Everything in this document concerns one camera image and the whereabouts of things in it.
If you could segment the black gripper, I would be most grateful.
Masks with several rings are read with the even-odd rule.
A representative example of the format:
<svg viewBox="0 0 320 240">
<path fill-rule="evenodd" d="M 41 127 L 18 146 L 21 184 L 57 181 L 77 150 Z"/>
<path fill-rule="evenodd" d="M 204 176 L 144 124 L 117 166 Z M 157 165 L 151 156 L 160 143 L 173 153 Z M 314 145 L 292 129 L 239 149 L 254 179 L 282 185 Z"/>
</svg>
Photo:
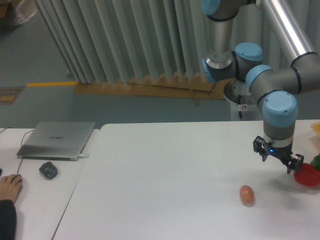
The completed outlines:
<svg viewBox="0 0 320 240">
<path fill-rule="evenodd" d="M 291 171 L 299 172 L 304 163 L 303 155 L 293 155 L 293 139 L 293 135 L 285 139 L 275 139 L 267 135 L 257 136 L 253 141 L 253 151 L 261 156 L 263 162 L 268 156 L 279 159 L 283 165 L 286 165 L 286 173 L 289 175 Z"/>
</svg>

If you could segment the dark sleeved forearm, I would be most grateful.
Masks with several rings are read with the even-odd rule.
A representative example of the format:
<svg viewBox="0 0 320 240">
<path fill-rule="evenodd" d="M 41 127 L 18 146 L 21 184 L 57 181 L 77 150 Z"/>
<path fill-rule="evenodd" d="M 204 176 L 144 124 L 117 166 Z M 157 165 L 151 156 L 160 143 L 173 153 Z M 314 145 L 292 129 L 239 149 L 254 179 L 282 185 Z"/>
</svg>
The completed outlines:
<svg viewBox="0 0 320 240">
<path fill-rule="evenodd" d="M 0 201 L 0 239 L 14 240 L 17 226 L 17 212 L 12 200 Z"/>
</svg>

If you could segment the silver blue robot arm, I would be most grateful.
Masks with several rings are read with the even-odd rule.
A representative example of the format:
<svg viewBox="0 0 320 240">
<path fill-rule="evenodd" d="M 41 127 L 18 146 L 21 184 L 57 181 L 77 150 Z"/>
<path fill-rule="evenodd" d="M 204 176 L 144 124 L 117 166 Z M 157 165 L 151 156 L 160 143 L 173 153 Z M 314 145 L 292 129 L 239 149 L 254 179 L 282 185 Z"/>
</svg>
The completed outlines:
<svg viewBox="0 0 320 240">
<path fill-rule="evenodd" d="M 245 42 L 231 49 L 233 19 L 241 7 L 255 5 L 266 17 L 290 66 L 274 71 L 264 65 L 260 46 Z M 320 88 L 320 57 L 286 0 L 203 0 L 202 12 L 213 23 L 211 46 L 202 59 L 211 83 L 236 78 L 244 82 L 263 118 L 263 136 L 253 150 L 263 160 L 272 156 L 288 172 L 299 172 L 304 157 L 293 154 L 298 104 L 296 95 Z"/>
</svg>

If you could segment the person's hand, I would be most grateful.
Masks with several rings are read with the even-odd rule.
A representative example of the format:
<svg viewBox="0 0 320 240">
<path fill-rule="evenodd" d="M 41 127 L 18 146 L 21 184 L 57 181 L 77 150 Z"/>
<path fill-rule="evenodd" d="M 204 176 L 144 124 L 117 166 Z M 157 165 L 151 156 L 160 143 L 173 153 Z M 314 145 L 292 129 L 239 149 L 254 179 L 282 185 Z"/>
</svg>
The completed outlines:
<svg viewBox="0 0 320 240">
<path fill-rule="evenodd" d="M 15 187 L 15 179 L 18 174 L 11 174 L 8 176 L 3 176 L 0 179 L 0 200 L 10 200 L 13 203 L 16 202 L 19 192 Z"/>
</svg>

